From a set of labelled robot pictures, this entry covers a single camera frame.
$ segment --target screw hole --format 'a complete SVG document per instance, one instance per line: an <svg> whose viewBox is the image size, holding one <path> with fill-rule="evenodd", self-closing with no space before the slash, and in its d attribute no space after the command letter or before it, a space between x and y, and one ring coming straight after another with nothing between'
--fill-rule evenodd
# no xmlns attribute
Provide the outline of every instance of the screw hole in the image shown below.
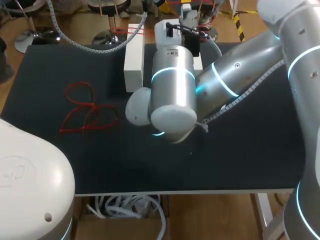
<svg viewBox="0 0 320 240"><path fill-rule="evenodd" d="M51 216L51 214L47 212L47 213L44 215L44 220L45 220L47 223L51 223L51 221L52 221L52 216Z"/></svg>
<svg viewBox="0 0 320 240"><path fill-rule="evenodd" d="M314 71L310 74L310 78L314 79L316 76L318 76L318 72Z"/></svg>
<svg viewBox="0 0 320 240"><path fill-rule="evenodd" d="M306 32L306 29L305 28L302 28L300 31L299 31L299 34L302 35Z"/></svg>

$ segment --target coiled white cable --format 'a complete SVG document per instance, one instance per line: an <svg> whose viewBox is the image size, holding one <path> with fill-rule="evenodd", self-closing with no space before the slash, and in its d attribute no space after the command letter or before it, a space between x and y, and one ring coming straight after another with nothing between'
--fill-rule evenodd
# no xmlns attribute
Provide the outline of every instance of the coiled white cable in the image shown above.
<svg viewBox="0 0 320 240"><path fill-rule="evenodd" d="M141 29L141 27L143 26L143 24L145 24L145 21L147 19L147 12L144 12L143 15L142 15L142 19L138 25L138 27L133 31L133 33L127 38L127 40L125 40L123 43L121 43L120 45L114 47L114 48L111 48L111 49L108 49L108 50L96 50L96 49L92 49L92 48L89 48L89 47L86 47L86 46L82 46L74 41L72 41L70 38L68 38L60 29L59 25L58 25L58 22L57 22L57 19L56 19L56 15L55 15L55 9L54 9L54 6L51 2L51 0L46 0L47 3L48 3L48 6L49 6L49 10L50 10L50 15L51 15L51 19L52 19L52 22L53 22L53 25L54 25L54 28L56 29L56 31L60 34L60 36L62 38L64 38L65 40L67 40L69 43L71 43L72 45L74 45L75 47L77 48L80 48L82 50L85 50L85 51L88 51L88 52L91 52L91 53L95 53L95 54L109 54L109 53L112 53L112 52L115 52L119 49L122 49L123 47L125 47L130 41L131 39L133 39L137 33L139 32L139 30Z"/></svg>
<svg viewBox="0 0 320 240"><path fill-rule="evenodd" d="M247 91L245 91L241 96L239 96L236 100L222 108L220 111L216 112L210 117L205 118L202 122L204 124L208 124L211 121L215 120L216 118L220 117L222 114L233 108L235 105L240 103L243 99L248 97L270 74L272 74L275 70L280 68L282 65L285 64L284 60L279 61L276 65L271 67L268 71L266 71Z"/></svg>
<svg viewBox="0 0 320 240"><path fill-rule="evenodd" d="M166 231L166 217L165 213L161 207L160 204L160 196L158 195L158 201L154 198L150 197L149 195L113 195L110 196L105 204L104 204L104 210L107 213L107 215L103 215L101 213L101 207L103 206L105 197L104 196L96 196L94 199L94 207L91 207L89 204L86 205L86 207L93 212L98 218L101 219L119 219L119 218L144 218L145 213L148 210L148 208L151 206L150 203L153 203L155 205L155 209L153 211L158 210L161 217L162 227L159 232L159 235L156 240L161 240L165 234ZM143 201L144 206L138 211L133 211L133 206L138 202Z"/></svg>

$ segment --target wooden floor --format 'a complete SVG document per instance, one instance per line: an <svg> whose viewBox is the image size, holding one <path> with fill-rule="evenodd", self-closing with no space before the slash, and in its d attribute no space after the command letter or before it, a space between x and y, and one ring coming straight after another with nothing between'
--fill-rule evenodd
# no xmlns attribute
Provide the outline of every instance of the wooden floor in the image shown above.
<svg viewBox="0 0 320 240"><path fill-rule="evenodd" d="M257 0L240 0L238 10L255 10ZM117 25L125 27L128 22L138 23L139 17L116 19ZM157 20L150 16L145 28L152 29ZM36 26L50 26L49 18L35 18ZM79 13L58 20L61 29L74 41L90 44L93 37L108 29L108 18L91 13ZM267 28L257 14L241 14L240 22L246 39L250 39ZM227 15L219 15L213 26L218 31L218 42L239 42L234 22ZM7 58L15 71L23 59L23 54L14 48L16 36L28 29L24 18L15 19L0 29L0 37L7 43ZM146 42L154 42L147 37ZM0 112L3 109L14 77L0 85ZM270 194L272 211L276 214L281 207ZM248 194L239 195L172 195L170 196L170 217L167 219L165 240L259 240L253 206ZM151 221L135 220L83 220L79 222L77 240L152 240L160 230L159 219Z"/></svg>

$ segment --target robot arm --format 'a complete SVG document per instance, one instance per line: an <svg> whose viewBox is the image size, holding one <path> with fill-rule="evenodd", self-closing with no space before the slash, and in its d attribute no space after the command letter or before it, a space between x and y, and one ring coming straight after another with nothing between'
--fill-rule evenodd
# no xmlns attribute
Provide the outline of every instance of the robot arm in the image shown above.
<svg viewBox="0 0 320 240"><path fill-rule="evenodd" d="M179 143L284 57L306 151L302 180L284 210L285 233L290 240L320 240L320 1L260 0L258 12L269 31L236 46L197 77L187 49L159 49L166 54L156 53L161 57L153 60L151 89L144 88L143 99L139 90L132 95L126 116L134 124L153 124L162 138ZM137 99L147 110L133 120Z"/></svg>
<svg viewBox="0 0 320 240"><path fill-rule="evenodd" d="M126 116L136 125L141 119L143 125L151 122L165 133L161 138L179 143L197 123L201 125L209 114L234 101L282 59L281 42L267 31L234 47L194 77L193 55L188 49L162 44L153 59L151 89L132 95ZM145 103L135 104L141 101L140 95ZM147 110L144 116L137 116L142 105Z"/></svg>

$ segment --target black tabletop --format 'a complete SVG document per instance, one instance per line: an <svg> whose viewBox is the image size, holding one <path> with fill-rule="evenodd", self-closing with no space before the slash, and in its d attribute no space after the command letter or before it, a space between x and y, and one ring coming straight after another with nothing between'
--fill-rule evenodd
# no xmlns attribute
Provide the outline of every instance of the black tabletop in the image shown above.
<svg viewBox="0 0 320 240"><path fill-rule="evenodd" d="M220 44L226 52L234 44ZM144 85L150 85L154 44L146 44ZM214 50L201 47L203 67ZM70 45L28 48L1 113L14 126L57 146L68 158L76 194L254 190L294 188L302 176L305 149L284 68L278 69L249 97L180 144L152 135L125 118L123 66L125 49L110 54L84 52ZM65 133L59 130L76 106L66 100L70 83L88 82L97 104L113 104L119 123L105 130ZM79 101L90 94L70 92ZM114 118L105 111L104 121ZM66 127L82 125L78 112Z"/></svg>

